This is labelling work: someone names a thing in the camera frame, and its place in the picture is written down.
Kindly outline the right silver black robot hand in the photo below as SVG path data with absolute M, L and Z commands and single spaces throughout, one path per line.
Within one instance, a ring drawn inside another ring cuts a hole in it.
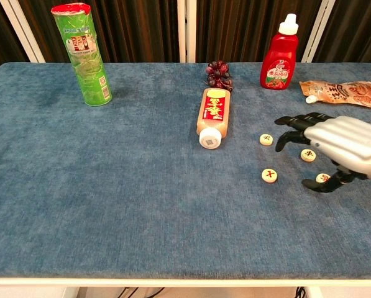
M 312 179 L 302 180 L 303 186 L 308 189 L 328 193 L 355 178 L 371 179 L 370 123 L 348 116 L 331 117 L 319 112 L 283 116 L 274 123 L 295 129 L 279 137 L 275 151 L 282 151 L 289 142 L 310 145 L 337 166 L 337 171 L 323 183 Z

